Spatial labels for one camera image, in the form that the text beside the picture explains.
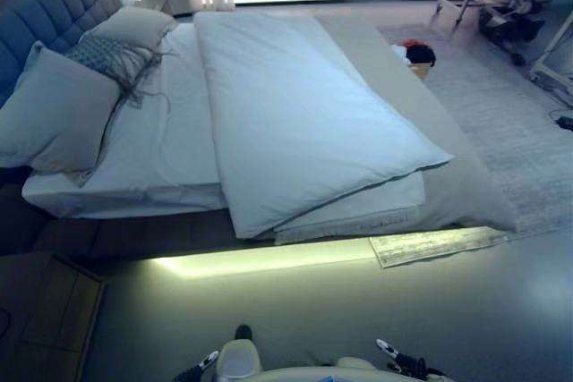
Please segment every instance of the gray pillow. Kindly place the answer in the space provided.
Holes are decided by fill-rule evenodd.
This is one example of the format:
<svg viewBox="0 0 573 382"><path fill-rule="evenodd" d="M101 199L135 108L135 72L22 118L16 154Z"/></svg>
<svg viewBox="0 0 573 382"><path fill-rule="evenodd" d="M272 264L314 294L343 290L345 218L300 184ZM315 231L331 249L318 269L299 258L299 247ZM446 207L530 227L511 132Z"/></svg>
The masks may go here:
<svg viewBox="0 0 573 382"><path fill-rule="evenodd" d="M65 56L116 81L122 98L131 96L136 102L142 98L137 83L161 63L159 52L94 35L84 36Z"/></svg>
<svg viewBox="0 0 573 382"><path fill-rule="evenodd" d="M0 109L0 167L91 169L118 98L114 81L37 42Z"/></svg>
<svg viewBox="0 0 573 382"><path fill-rule="evenodd" d="M177 21L166 13L124 6L107 20L88 31L88 34L120 40L129 44L156 49L165 34L177 26Z"/></svg>

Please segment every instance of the upholstered headboard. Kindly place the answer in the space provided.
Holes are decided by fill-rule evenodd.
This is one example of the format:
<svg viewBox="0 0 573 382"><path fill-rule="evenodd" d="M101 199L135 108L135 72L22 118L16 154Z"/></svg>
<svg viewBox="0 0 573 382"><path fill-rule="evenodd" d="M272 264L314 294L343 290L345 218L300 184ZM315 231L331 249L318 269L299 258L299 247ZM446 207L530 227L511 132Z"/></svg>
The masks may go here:
<svg viewBox="0 0 573 382"><path fill-rule="evenodd" d="M3 0L0 4L0 107L13 86L32 44L41 40L63 53L81 34L122 7L120 0Z"/></svg>

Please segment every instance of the folded duvet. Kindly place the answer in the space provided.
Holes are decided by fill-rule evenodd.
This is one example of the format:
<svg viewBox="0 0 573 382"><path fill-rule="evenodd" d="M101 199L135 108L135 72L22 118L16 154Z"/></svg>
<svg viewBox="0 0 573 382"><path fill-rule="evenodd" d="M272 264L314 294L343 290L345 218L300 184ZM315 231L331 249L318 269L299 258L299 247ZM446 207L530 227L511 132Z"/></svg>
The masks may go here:
<svg viewBox="0 0 573 382"><path fill-rule="evenodd" d="M194 23L237 237L451 159L287 22L199 13Z"/></svg>

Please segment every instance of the floor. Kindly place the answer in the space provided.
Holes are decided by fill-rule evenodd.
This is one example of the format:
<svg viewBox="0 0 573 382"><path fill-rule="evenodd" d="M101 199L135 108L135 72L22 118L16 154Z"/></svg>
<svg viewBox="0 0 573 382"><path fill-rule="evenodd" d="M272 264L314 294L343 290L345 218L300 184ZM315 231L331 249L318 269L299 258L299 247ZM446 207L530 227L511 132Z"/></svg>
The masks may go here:
<svg viewBox="0 0 573 382"><path fill-rule="evenodd" d="M540 110L561 107L479 35L475 10L452 31L452 14L432 18L433 8L384 2L265 10L352 14L377 27L428 25L503 72ZM526 57L535 58L550 36L540 35ZM573 380L571 236L561 230L385 270L363 239L94 267L108 288L83 380L170 380L243 322L267 369L341 355L383 368L373 346L380 336L460 382Z"/></svg>

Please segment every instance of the rug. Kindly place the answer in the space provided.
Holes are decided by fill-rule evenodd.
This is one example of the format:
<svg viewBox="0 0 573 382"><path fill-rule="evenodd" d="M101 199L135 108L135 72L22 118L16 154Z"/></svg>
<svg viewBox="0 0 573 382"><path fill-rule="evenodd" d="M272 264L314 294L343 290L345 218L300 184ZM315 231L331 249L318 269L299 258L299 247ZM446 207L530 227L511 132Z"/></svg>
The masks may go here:
<svg viewBox="0 0 573 382"><path fill-rule="evenodd" d="M434 50L438 60L425 84L457 120L514 206L517 233L510 240L571 228L573 133L549 119L548 108L534 97L543 91L521 77L523 82L516 83L507 69L481 63L428 28L380 32L389 43L418 38Z"/></svg>

